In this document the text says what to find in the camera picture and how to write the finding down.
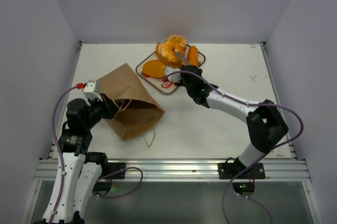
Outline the brown paper bag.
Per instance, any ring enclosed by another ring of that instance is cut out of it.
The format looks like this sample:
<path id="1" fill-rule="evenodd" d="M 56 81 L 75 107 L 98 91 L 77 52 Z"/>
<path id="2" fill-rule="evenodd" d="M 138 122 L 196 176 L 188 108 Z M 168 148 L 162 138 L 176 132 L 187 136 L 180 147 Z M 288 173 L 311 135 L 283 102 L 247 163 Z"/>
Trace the brown paper bag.
<path id="1" fill-rule="evenodd" d="M 152 98 L 128 64 L 98 80 L 102 94 L 114 105 L 121 102 L 117 115 L 106 122 L 123 141 L 143 135 L 163 117 L 165 110 Z"/>

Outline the orange fake bread roll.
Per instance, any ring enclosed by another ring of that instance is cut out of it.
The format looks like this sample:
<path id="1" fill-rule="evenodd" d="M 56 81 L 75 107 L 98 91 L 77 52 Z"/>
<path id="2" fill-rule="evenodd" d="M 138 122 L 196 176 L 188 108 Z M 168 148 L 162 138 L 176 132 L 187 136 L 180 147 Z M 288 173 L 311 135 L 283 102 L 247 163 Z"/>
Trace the orange fake bread roll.
<path id="1" fill-rule="evenodd" d="M 196 46 L 190 46 L 189 47 L 189 51 L 187 54 L 187 61 L 189 62 L 190 65 L 199 66 L 199 62 L 198 62 L 198 49 L 196 48 Z"/>

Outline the metal tongs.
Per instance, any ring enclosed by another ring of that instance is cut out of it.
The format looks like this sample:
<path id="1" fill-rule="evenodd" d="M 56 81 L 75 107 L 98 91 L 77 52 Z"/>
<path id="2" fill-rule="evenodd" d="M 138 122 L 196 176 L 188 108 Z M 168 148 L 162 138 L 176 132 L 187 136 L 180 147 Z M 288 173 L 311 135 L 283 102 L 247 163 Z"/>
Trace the metal tongs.
<path id="1" fill-rule="evenodd" d="M 178 58 L 181 59 L 181 61 L 185 64 L 185 65 L 189 65 L 189 61 L 185 58 L 185 56 L 181 53 L 181 52 L 174 52 L 174 55 Z"/>

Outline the oval orange fake bun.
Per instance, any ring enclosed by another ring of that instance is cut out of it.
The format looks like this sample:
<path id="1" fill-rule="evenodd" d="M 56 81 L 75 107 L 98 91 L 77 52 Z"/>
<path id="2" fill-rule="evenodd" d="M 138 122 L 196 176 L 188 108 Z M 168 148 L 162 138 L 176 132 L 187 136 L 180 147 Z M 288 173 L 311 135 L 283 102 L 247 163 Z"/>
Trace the oval orange fake bun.
<path id="1" fill-rule="evenodd" d="M 165 68 L 166 65 L 160 60 L 150 60 L 143 65 L 142 71 L 150 77 L 162 79 L 165 76 Z"/>

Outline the fake ring doughnut bread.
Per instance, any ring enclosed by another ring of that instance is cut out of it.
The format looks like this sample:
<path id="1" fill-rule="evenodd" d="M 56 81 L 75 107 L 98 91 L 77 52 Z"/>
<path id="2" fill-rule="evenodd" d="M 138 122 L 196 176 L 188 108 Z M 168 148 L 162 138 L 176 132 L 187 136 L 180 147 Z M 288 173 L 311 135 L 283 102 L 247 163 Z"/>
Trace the fake ring doughnut bread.
<path id="1" fill-rule="evenodd" d="M 156 46 L 156 55 L 166 66 L 180 68 L 182 65 L 186 65 L 186 63 L 177 57 L 175 52 L 180 52 L 185 56 L 186 49 L 187 45 L 185 43 L 176 43 L 173 41 L 164 43 L 158 42 Z"/>

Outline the round fake bread bun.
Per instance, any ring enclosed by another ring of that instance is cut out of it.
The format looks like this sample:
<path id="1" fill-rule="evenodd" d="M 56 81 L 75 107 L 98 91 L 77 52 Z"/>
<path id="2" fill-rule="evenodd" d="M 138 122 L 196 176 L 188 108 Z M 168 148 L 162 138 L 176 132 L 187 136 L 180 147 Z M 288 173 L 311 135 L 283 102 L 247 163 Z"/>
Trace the round fake bread bun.
<path id="1" fill-rule="evenodd" d="M 187 39 L 183 35 L 171 35 L 169 36 L 166 41 L 166 43 L 173 43 L 180 45 L 183 50 L 186 50 L 187 48 Z"/>

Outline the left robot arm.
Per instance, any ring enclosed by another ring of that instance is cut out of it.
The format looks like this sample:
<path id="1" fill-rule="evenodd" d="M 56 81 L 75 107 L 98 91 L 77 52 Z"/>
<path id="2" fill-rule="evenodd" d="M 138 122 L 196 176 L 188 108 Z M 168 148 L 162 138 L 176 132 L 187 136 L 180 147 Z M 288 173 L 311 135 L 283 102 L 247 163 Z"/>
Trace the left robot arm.
<path id="1" fill-rule="evenodd" d="M 103 152 L 89 152 L 91 129 L 102 119 L 113 119 L 123 101 L 112 101 L 104 94 L 67 104 L 56 179 L 41 223 L 84 223 L 84 212 L 98 178 L 108 175 L 110 166 Z"/>

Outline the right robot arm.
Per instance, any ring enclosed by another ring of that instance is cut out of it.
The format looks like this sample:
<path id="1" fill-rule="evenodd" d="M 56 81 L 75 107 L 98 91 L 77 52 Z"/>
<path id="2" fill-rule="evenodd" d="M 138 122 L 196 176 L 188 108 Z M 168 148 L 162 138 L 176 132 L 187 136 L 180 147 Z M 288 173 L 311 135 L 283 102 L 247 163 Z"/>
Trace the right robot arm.
<path id="1" fill-rule="evenodd" d="M 185 87 L 196 104 L 225 112 L 247 125 L 250 143 L 231 164 L 223 164 L 223 171 L 230 178 L 248 177 L 253 172 L 252 163 L 269 154 L 288 133 L 289 128 L 274 102 L 266 99 L 255 103 L 230 95 L 217 85 L 207 83 L 202 78 L 202 70 L 192 65 L 181 67 L 178 75 L 179 85 Z"/>

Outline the aluminium rail frame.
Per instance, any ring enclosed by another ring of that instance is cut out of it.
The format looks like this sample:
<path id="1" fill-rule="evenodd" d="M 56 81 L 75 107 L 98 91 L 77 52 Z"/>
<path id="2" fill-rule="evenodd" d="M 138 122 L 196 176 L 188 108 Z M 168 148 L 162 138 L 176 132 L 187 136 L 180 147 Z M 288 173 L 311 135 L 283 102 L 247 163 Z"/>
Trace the aluminium rail frame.
<path id="1" fill-rule="evenodd" d="M 222 159 L 109 159 L 112 170 L 137 167 L 144 182 L 226 182 Z M 307 182 L 310 174 L 305 161 L 264 159 L 242 181 Z"/>

